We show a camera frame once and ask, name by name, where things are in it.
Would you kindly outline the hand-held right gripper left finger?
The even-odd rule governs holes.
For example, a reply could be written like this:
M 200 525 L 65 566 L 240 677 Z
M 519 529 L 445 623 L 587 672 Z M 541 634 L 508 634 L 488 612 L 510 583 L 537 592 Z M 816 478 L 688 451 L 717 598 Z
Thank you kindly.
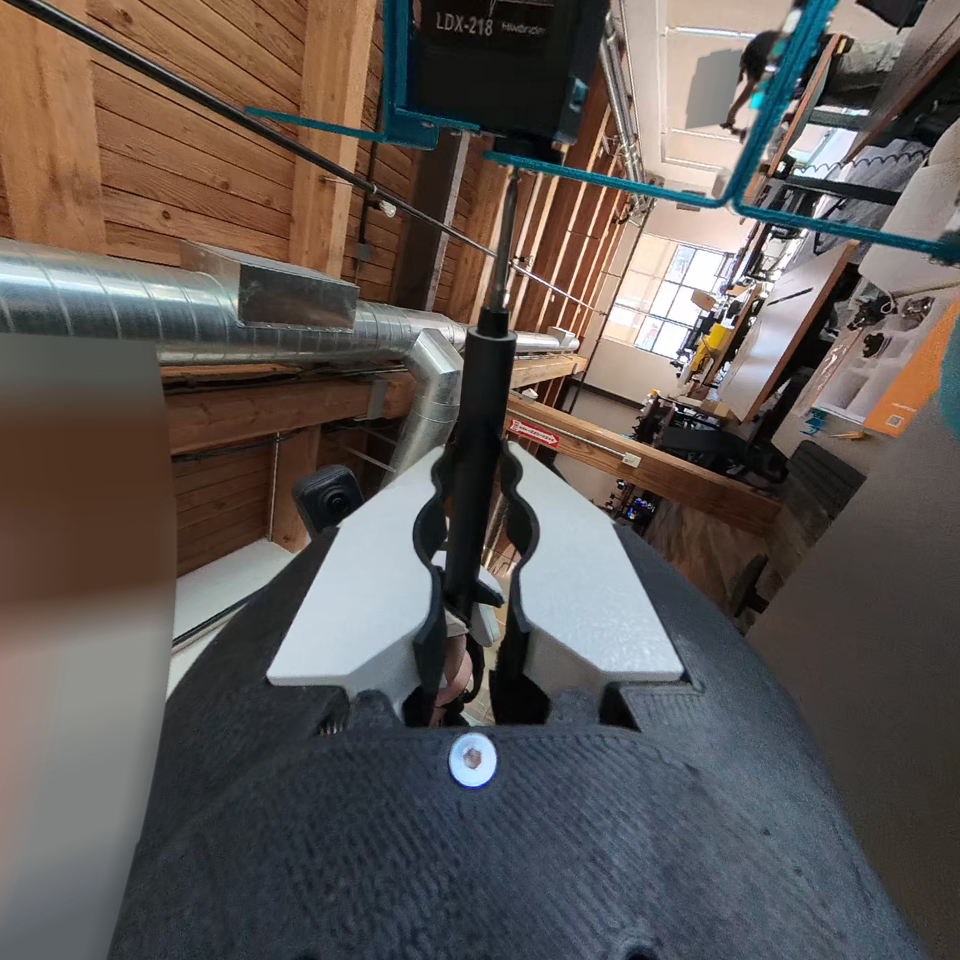
M 420 679 L 413 648 L 430 610 L 433 567 L 414 545 L 436 494 L 435 447 L 338 527 L 267 669 L 274 687 L 376 690 L 402 704 Z

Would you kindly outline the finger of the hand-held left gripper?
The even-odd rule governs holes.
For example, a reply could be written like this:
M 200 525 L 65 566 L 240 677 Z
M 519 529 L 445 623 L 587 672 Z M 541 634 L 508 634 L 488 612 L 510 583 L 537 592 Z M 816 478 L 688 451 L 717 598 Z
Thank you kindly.
M 448 637 L 455 639 L 468 636 L 481 647 L 492 647 L 500 640 L 497 610 L 505 603 L 505 594 L 493 574 L 480 571 L 476 586 L 481 600 L 473 605 L 469 624 L 455 614 L 448 614 Z

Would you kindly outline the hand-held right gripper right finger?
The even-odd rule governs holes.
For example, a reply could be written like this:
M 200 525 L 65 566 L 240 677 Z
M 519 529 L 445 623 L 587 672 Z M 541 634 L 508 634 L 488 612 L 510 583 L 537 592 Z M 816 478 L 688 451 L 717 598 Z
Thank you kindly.
M 674 683 L 685 667 L 606 513 L 513 441 L 515 497 L 532 541 L 511 599 L 539 688 Z

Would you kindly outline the black electric screwdriver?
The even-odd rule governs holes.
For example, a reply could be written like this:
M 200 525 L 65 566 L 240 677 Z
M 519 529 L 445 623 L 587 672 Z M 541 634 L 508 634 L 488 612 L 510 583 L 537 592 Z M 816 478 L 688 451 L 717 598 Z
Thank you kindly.
M 501 430 L 516 353 L 506 307 L 519 172 L 511 167 L 494 258 L 489 298 L 467 332 L 460 416 L 455 429 L 450 516 L 443 594 L 466 618 L 474 606 L 486 522 L 501 455 Z

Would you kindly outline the blue toy robot arm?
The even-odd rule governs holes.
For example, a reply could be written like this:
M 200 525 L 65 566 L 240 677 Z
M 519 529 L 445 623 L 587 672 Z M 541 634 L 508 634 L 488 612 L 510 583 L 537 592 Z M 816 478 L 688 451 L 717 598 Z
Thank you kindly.
M 385 2 L 383 129 L 362 131 L 248 106 L 249 118 L 305 130 L 432 149 L 441 129 L 494 137 L 489 157 L 504 166 L 558 176 L 699 210 L 730 209 L 776 226 L 813 230 L 814 219 L 748 201 L 762 151 L 788 94 L 827 26 L 834 2 L 794 2 L 761 69 L 751 105 L 758 115 L 732 172 L 715 196 L 634 178 L 575 172 L 552 163 L 582 127 L 589 74 L 610 51 L 609 2 Z

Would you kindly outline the person's left hand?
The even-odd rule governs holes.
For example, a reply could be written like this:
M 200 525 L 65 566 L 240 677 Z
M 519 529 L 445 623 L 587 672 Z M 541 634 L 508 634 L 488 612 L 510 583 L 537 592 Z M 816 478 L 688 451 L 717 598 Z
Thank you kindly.
M 450 638 L 445 646 L 442 666 L 444 686 L 438 690 L 435 706 L 445 710 L 466 695 L 474 673 L 484 665 L 478 644 L 465 636 Z

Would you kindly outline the dark office chair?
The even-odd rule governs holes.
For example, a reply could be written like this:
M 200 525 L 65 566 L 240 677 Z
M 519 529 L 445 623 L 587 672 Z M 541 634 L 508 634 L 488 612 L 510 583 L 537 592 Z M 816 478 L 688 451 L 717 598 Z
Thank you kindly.
M 798 518 L 833 523 L 866 482 L 866 476 L 812 439 L 788 459 L 779 498 Z

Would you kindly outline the yellow object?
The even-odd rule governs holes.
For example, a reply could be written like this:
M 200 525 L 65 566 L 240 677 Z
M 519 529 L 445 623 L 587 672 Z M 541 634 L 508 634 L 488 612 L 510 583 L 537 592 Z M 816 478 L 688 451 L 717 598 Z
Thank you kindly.
M 726 343 L 733 335 L 732 327 L 726 326 L 721 322 L 714 323 L 710 329 L 701 336 L 697 348 L 691 359 L 691 372 L 694 375 L 709 366 L 722 352 Z

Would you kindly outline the large paned window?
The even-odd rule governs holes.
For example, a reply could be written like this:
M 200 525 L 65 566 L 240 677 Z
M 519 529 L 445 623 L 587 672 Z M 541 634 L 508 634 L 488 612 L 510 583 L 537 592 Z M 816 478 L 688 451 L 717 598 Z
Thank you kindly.
M 707 310 L 694 294 L 717 294 L 735 256 L 642 234 L 614 297 L 602 338 L 674 361 Z

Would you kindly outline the white table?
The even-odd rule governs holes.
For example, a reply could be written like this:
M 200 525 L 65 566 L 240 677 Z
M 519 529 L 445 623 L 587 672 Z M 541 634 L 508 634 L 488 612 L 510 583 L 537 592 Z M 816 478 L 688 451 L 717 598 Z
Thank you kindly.
M 845 241 L 774 283 L 718 389 L 719 400 L 738 423 L 749 422 L 774 391 L 858 247 L 858 241 Z

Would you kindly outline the thin black metal rod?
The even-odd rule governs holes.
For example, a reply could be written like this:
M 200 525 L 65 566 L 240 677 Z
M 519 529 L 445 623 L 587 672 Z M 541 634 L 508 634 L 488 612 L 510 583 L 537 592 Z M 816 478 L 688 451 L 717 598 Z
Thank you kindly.
M 507 172 L 488 140 L 363 142 L 385 2 L 48 2 L 166 86 L 2 2 L 2 238 L 180 266 L 197 241 L 473 322 Z

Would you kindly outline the orange box with foam tray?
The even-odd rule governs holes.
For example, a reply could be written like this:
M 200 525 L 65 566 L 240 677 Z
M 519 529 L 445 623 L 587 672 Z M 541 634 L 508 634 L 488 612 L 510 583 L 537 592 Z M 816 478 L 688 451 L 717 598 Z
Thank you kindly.
M 958 316 L 958 288 L 901 299 L 877 323 L 846 330 L 801 400 L 856 429 L 901 436 L 936 393 Z

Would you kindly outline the white paper roll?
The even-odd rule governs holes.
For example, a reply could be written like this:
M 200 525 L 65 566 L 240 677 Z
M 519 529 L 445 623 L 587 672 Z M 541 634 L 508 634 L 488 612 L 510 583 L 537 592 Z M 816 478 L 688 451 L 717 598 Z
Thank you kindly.
M 928 162 L 913 174 L 882 232 L 937 240 L 955 210 L 959 186 L 958 125 L 933 147 Z M 932 263 L 929 254 L 873 244 L 861 264 L 862 279 L 901 297 L 958 287 L 957 267 Z

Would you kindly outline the ceiling pipes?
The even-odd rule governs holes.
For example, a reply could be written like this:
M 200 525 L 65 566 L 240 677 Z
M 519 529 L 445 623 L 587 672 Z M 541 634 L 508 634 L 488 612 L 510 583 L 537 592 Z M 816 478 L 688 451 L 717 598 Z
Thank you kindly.
M 598 53 L 627 179 L 643 184 L 645 183 L 645 171 L 642 162 L 641 139 L 632 114 L 632 102 L 623 72 L 618 33 L 614 18 L 609 11 L 605 15 Z

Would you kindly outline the silver metal air duct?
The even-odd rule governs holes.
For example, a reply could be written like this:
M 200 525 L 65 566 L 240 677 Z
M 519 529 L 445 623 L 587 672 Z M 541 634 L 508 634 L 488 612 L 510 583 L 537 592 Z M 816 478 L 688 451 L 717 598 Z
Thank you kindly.
M 160 415 L 161 373 L 314 371 L 388 362 L 414 380 L 388 467 L 440 447 L 460 417 L 467 327 L 357 299 L 313 270 L 187 243 L 193 270 L 2 240 L 2 437 L 105 437 Z M 515 354 L 568 354 L 570 334 L 516 334 Z

